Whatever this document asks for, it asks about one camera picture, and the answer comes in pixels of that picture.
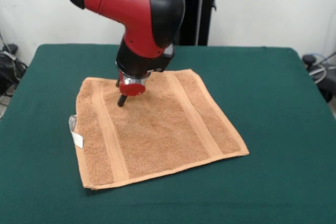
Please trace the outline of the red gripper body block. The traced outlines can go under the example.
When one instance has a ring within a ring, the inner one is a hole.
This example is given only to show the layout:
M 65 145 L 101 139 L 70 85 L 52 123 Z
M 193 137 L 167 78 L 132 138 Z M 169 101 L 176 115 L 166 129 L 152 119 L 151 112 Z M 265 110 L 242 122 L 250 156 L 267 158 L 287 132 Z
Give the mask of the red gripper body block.
M 137 96 L 145 92 L 146 78 L 135 78 L 127 76 L 119 71 L 119 90 L 122 95 Z

